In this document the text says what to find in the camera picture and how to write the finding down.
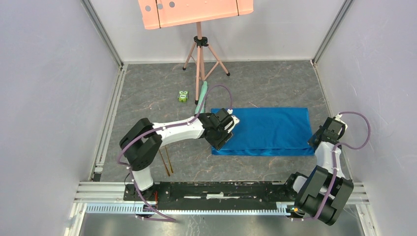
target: blue towel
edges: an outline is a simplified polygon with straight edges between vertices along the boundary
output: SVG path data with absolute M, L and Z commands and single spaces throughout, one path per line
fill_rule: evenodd
M 233 115 L 240 123 L 221 150 L 211 149 L 213 155 L 314 155 L 307 144 L 312 136 L 307 108 L 233 108 Z

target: white wall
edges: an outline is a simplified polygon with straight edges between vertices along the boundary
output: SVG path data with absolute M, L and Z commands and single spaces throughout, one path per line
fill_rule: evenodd
M 417 1 L 361 0 L 318 62 L 333 112 L 365 114 L 370 144 L 346 149 L 363 181 L 381 235 L 416 235 Z M 346 115 L 345 140 L 360 145 L 366 126 Z
M 117 66 L 79 0 L 2 1 L 0 235 L 63 234 Z
M 197 34 L 195 24 L 145 29 L 137 0 L 91 2 L 124 61 L 184 61 Z M 224 60 L 311 59 L 342 2 L 254 0 L 253 13 L 204 22 L 203 35 Z

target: cable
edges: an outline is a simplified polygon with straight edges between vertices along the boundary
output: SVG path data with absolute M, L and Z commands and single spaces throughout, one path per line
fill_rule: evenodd
M 363 142 L 363 144 L 361 146 L 359 146 L 359 147 L 353 147 L 353 146 L 351 146 L 351 145 L 349 145 L 347 143 L 337 143 L 336 145 L 334 145 L 333 150 L 331 152 L 331 155 L 332 155 L 332 158 L 333 158 L 333 176 L 331 177 L 330 184 L 328 185 L 327 192 L 325 194 L 325 197 L 322 200 L 322 203 L 320 204 L 319 209 L 317 210 L 317 212 L 314 215 L 314 217 L 308 217 L 308 218 L 305 218 L 305 219 L 295 219 L 295 218 L 292 218 L 291 220 L 293 220 L 293 221 L 294 220 L 296 220 L 296 221 L 304 221 L 304 220 L 309 220 L 309 219 L 317 220 L 319 218 L 320 214 L 322 213 L 322 210 L 323 210 L 323 208 L 324 208 L 324 206 L 326 204 L 326 201 L 328 199 L 328 196 L 330 195 L 331 189 L 333 188 L 334 182 L 336 180 L 336 175 L 337 175 L 336 149 L 339 146 L 345 145 L 345 146 L 347 146 L 350 149 L 359 150 L 359 149 L 363 148 L 369 142 L 369 138 L 371 137 L 371 125 L 369 124 L 368 119 L 364 115 L 362 115 L 361 113 L 359 113 L 359 112 L 340 112 L 339 113 L 339 115 L 342 115 L 342 114 L 355 114 L 355 115 L 358 115 L 358 116 L 362 117 L 365 120 L 366 125 L 368 126 L 368 136 L 366 137 L 365 142 Z
M 205 102 L 206 101 L 206 99 L 207 99 L 207 95 L 211 92 L 211 90 L 213 90 L 213 88 L 215 88 L 215 87 L 223 87 L 223 88 L 225 88 L 226 90 L 227 90 L 227 92 L 229 93 L 229 96 L 230 96 L 230 107 L 229 107 L 229 109 L 231 110 L 232 109 L 232 105 L 233 105 L 233 98 L 232 98 L 232 92 L 230 91 L 230 89 L 228 88 L 228 87 L 226 87 L 226 86 L 224 86 L 224 85 L 214 85 L 213 87 L 211 87 L 210 89 L 208 89 L 208 91 L 207 91 L 207 93 L 204 95 L 204 97 L 203 97 L 203 102 Z M 200 113 L 201 113 L 201 109 L 203 108 L 203 106 L 200 106 L 200 108 L 199 108 L 199 110 L 198 110 L 198 112 L 197 112 L 197 114 L 194 116 L 194 118 L 192 119 L 192 120 L 190 120 L 190 121 L 188 121 L 188 122 L 182 122 L 182 123 L 177 123 L 177 124 L 170 124 L 170 125 L 167 125 L 167 126 L 164 126 L 164 127 L 159 127 L 159 128 L 155 128 L 155 129 L 152 129 L 152 130 L 149 130 L 149 131 L 147 131 L 147 132 L 145 132 L 145 133 L 143 133 L 143 134 L 141 134 L 141 135 L 139 135 L 138 137 L 136 137 L 135 139 L 133 139 L 132 141 L 130 141 L 123 149 L 122 149 L 122 151 L 119 153 L 119 155 L 118 155 L 118 157 L 117 157 L 117 163 L 118 164 L 120 164 L 120 165 L 124 165 L 124 166 L 126 166 L 128 169 L 129 169 L 129 171 L 130 171 L 130 173 L 132 174 L 132 176 L 133 176 L 133 173 L 132 173 L 132 168 L 130 167 L 130 165 L 128 164 L 128 163 L 126 163 L 126 162 L 122 162 L 121 161 L 121 157 L 124 155 L 124 153 L 135 143 L 135 142 L 137 142 L 138 140 L 141 140 L 144 136 L 146 136 L 146 135 L 148 135 L 148 134 L 150 134 L 150 133 L 153 133 L 153 132 L 156 132 L 156 131 L 159 131 L 159 130 L 163 130 L 163 129 L 169 129 L 169 128 L 172 128 L 172 127 L 178 127 L 178 126 L 182 126 L 182 125 L 188 125 L 188 124 L 191 124 L 191 123 L 193 123 L 197 118 L 198 118 L 198 116 L 200 115 Z M 160 216 L 162 216 L 162 217 L 164 217 L 165 219 L 154 219 L 154 218 L 142 218 L 143 220 L 153 220 L 153 221 L 165 221 L 165 222 L 175 222 L 176 221 L 176 219 L 174 219 L 174 218 L 171 218 L 171 217 L 169 217 L 169 216 L 167 216 L 167 215 L 164 215 L 163 213 L 161 213 L 161 212 L 159 212 L 158 210 L 156 210 L 156 209 L 154 209 L 153 207 L 151 207 L 151 205 L 145 200 L 145 198 L 142 196 L 142 193 L 141 193 L 141 191 L 139 190 L 139 187 L 138 187 L 138 185 L 137 185 L 137 182 L 136 182 L 136 180 L 133 178 L 133 181 L 134 181 L 134 185 L 135 185 L 135 188 L 136 188 L 136 191 L 138 192 L 138 195 L 139 195 L 139 197 L 142 199 L 142 201 L 145 203 L 145 205 L 147 205 L 153 212 L 155 212 L 156 214 L 158 214 L 158 215 L 160 215 Z

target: tripod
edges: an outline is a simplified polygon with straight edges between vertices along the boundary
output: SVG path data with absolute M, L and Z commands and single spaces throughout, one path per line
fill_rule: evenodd
M 190 61 L 190 58 L 191 58 L 191 54 L 193 53 L 194 48 L 197 46 L 196 100 L 195 100 L 195 104 L 197 105 L 198 104 L 198 98 L 199 98 L 199 88 L 200 88 L 199 87 L 199 75 L 201 76 L 201 80 L 205 81 L 207 79 L 207 77 L 216 68 L 216 66 L 219 65 L 219 64 L 221 65 L 221 67 L 223 68 L 223 70 L 224 70 L 224 72 L 226 73 L 227 76 L 230 76 L 230 72 L 224 66 L 223 62 L 220 60 L 220 58 L 218 57 L 218 55 L 214 51 L 214 49 L 208 44 L 207 37 L 202 36 L 201 22 L 197 22 L 196 24 L 197 24 L 197 36 L 194 37 L 193 46 L 191 47 L 190 54 L 188 54 L 187 60 L 185 61 L 184 67 L 182 69 L 186 70 L 188 62 Z M 203 56 L 203 48 L 202 47 L 208 47 L 208 49 L 211 51 L 211 53 L 213 54 L 213 56 L 217 60 L 216 64 L 213 66 L 213 68 L 210 70 L 210 72 L 207 75 L 205 75 L 205 71 L 204 71 L 204 56 Z

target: purple cable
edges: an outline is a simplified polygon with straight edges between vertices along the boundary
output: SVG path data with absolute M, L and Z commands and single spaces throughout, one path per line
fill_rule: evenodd
M 215 87 L 223 87 L 223 88 L 225 88 L 226 90 L 227 90 L 227 92 L 229 93 L 229 96 L 230 96 L 230 110 L 232 109 L 232 104 L 233 104 L 233 100 L 232 100 L 232 92 L 230 91 L 230 89 L 228 88 L 228 87 L 226 87 L 226 86 L 224 86 L 224 85 L 214 85 L 213 87 L 211 87 L 207 92 L 206 92 L 206 94 L 204 95 L 204 97 L 203 97 L 203 102 L 202 102 L 202 104 L 204 104 L 204 102 L 206 101 L 206 99 L 207 99 L 207 95 L 211 92 L 211 90 L 213 90 L 213 88 L 215 88 Z M 203 108 L 203 106 L 200 106 L 200 108 L 199 108 L 199 110 L 198 110 L 198 113 L 195 115 L 195 117 L 192 119 L 192 120 L 190 120 L 190 121 L 188 121 L 188 122 L 182 122 L 182 123 L 177 123 L 177 124 L 170 124 L 170 125 L 167 125 L 167 126 L 165 126 L 165 128 L 172 128 L 172 127 L 177 127 L 177 126 L 182 126 L 182 125 L 188 125 L 188 124 L 190 124 L 190 123 L 193 123 L 197 118 L 198 118 L 198 116 L 200 115 L 200 113 L 201 113 L 201 109 Z M 148 134 L 150 134 L 150 133 L 152 133 L 152 132 L 156 132 L 156 131 L 159 131 L 159 130 L 162 130 L 163 129 L 163 127 L 159 127 L 159 128 L 155 128 L 155 129 L 152 129 L 152 130 L 149 130 L 149 131 L 147 131 L 147 132 L 145 132 L 145 133 L 143 133 L 143 134 L 141 134 L 141 135 L 139 135 L 138 137 L 136 137 L 135 139 L 133 139 L 130 143 L 128 143 L 123 149 L 122 149 L 122 151 L 119 153 L 119 155 L 118 155 L 118 157 L 117 157 L 117 163 L 118 164 L 120 164 L 120 165 L 124 165 L 124 166 L 127 166 L 127 167 L 129 167 L 129 169 L 130 169 L 130 174 L 133 176 L 133 173 L 132 173 L 132 170 L 131 170 L 131 168 L 130 168 L 130 165 L 128 164 L 128 163 L 126 163 L 126 162 L 122 162 L 121 161 L 121 157 L 124 155 L 124 153 L 135 143 L 135 142 L 137 142 L 138 140 L 140 140 L 140 139 L 142 139 L 144 136 L 146 136 L 146 135 L 148 135 Z M 138 192 L 138 194 L 139 194 L 139 197 L 142 199 L 142 201 L 145 203 L 145 205 L 147 205 L 153 212 L 155 212 L 155 213 L 157 213 L 158 215 L 160 215 L 160 216 L 162 216 L 162 217 L 164 217 L 165 219 L 154 219 L 154 218 L 143 218 L 144 220 L 153 220 L 153 221 L 166 221 L 166 222 L 175 222 L 176 221 L 176 219 L 174 219 L 174 218 L 171 218 L 171 217 L 169 217 L 169 216 L 167 216 L 167 215 L 164 215 L 163 213 L 161 213 L 161 212 L 159 212 L 158 210 L 156 210 L 156 209 L 154 209 L 146 200 L 145 200 L 145 198 L 142 196 L 142 193 L 141 193 L 141 191 L 139 190 L 139 187 L 138 187 L 138 184 L 136 183 L 136 181 L 134 181 L 134 185 L 135 185 L 135 188 L 136 188 L 136 191 Z
M 336 175 L 337 175 L 336 149 L 339 146 L 345 145 L 350 149 L 359 150 L 359 149 L 363 148 L 369 142 L 369 138 L 371 137 L 371 125 L 369 124 L 368 119 L 359 112 L 340 112 L 339 113 L 339 115 L 342 115 L 342 114 L 355 114 L 355 115 L 358 115 L 358 116 L 362 117 L 365 120 L 366 125 L 368 126 L 368 136 L 366 137 L 365 142 L 359 147 L 352 147 L 351 145 L 349 145 L 347 143 L 337 143 L 336 145 L 334 145 L 333 151 L 332 151 L 333 167 L 334 167 L 333 176 L 331 177 L 331 181 L 330 181 L 330 184 L 328 185 L 327 192 L 325 194 L 325 197 L 322 200 L 322 203 L 319 206 L 319 209 L 317 210 L 316 215 L 314 217 L 308 217 L 308 218 L 305 218 L 305 219 L 294 219 L 293 218 L 293 220 L 296 220 L 296 221 L 303 221 L 303 220 L 310 220 L 310 219 L 317 220 L 319 218 L 320 214 L 322 213 L 323 208 L 325 207 L 328 196 L 330 195 L 331 189 L 333 188 L 334 182 L 336 181 Z

